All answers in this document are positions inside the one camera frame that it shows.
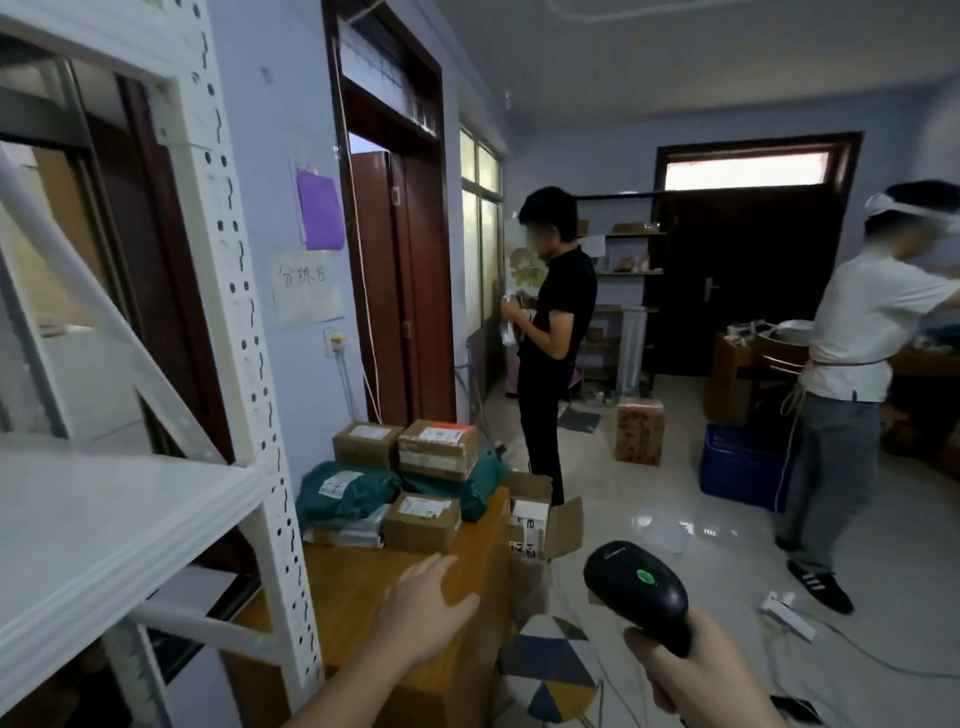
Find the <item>plastic bag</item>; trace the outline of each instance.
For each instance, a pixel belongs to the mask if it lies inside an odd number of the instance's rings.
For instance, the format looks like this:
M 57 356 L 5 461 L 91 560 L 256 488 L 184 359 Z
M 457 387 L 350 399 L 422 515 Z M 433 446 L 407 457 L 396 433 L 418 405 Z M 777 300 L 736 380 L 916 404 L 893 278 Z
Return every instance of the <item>plastic bag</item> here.
M 510 468 L 504 465 L 493 450 L 487 450 L 477 459 L 477 464 L 463 483 L 415 473 L 404 473 L 403 481 L 406 490 L 414 493 L 457 498 L 464 521 L 477 522 L 487 513 L 493 491 L 509 474 Z
M 396 473 L 354 468 L 332 460 L 321 463 L 300 482 L 297 518 L 301 526 L 332 519 L 359 521 L 384 503 L 396 500 L 400 486 Z

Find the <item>stool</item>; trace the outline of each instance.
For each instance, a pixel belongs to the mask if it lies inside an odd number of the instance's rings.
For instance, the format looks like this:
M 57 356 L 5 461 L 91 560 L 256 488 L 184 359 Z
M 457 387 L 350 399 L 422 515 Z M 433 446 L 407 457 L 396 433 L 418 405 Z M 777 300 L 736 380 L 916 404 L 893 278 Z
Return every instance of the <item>stool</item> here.
M 575 624 L 533 615 L 504 646 L 499 666 L 513 699 L 544 725 L 579 720 L 593 728 L 587 710 L 597 693 L 603 719 L 599 663 L 587 635 Z

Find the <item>hand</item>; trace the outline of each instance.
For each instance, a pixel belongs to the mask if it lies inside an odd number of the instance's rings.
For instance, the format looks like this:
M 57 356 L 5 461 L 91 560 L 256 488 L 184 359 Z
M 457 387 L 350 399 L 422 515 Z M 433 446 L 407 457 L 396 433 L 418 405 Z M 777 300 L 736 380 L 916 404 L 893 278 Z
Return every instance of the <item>hand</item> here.
M 435 553 L 405 571 L 383 597 L 371 643 L 383 646 L 406 668 L 436 657 L 480 606 L 476 594 L 446 605 L 440 585 L 456 560 Z
M 506 296 L 500 299 L 500 315 L 511 324 L 515 324 L 521 318 L 526 318 L 516 296 Z
M 526 291 L 517 291 L 516 298 L 520 303 L 520 308 L 536 308 L 537 299 Z
M 690 728 L 785 728 L 767 691 L 723 627 L 697 610 L 690 610 L 687 620 L 693 644 L 685 660 L 635 627 L 623 633 L 646 670 L 657 707 L 671 715 L 679 713 Z

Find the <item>open cardboard box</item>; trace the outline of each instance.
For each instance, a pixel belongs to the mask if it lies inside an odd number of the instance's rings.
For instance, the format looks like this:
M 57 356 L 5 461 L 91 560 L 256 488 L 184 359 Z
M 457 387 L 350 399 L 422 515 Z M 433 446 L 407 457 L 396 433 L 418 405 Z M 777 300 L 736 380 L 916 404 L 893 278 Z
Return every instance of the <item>open cardboard box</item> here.
M 546 475 L 514 472 L 504 479 L 502 485 L 510 489 L 511 518 L 507 539 L 511 550 L 530 558 L 551 561 L 583 546 L 582 500 L 576 497 L 564 505 L 550 506 L 553 484 Z M 545 515 L 542 521 L 527 521 L 526 527 L 517 522 L 520 515 L 538 516 L 540 513 Z

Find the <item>frosted glass window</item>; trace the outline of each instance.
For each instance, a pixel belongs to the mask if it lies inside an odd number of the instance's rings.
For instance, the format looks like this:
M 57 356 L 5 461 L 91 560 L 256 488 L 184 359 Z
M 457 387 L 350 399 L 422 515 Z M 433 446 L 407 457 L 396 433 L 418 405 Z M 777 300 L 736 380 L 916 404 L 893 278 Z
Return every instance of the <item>frosted glass window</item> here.
M 500 162 L 496 160 L 490 152 L 480 147 L 480 186 L 489 189 L 490 192 L 500 192 Z
M 500 292 L 500 220 L 497 203 L 480 203 L 480 230 L 483 235 L 483 320 L 496 310 Z
M 465 180 L 477 181 L 477 162 L 473 155 L 476 144 L 470 135 L 460 131 L 460 174 Z
M 664 189 L 728 189 L 823 184 L 829 152 L 670 162 Z
M 483 324 L 480 309 L 480 209 L 472 192 L 464 191 L 464 277 L 467 296 L 467 334 Z

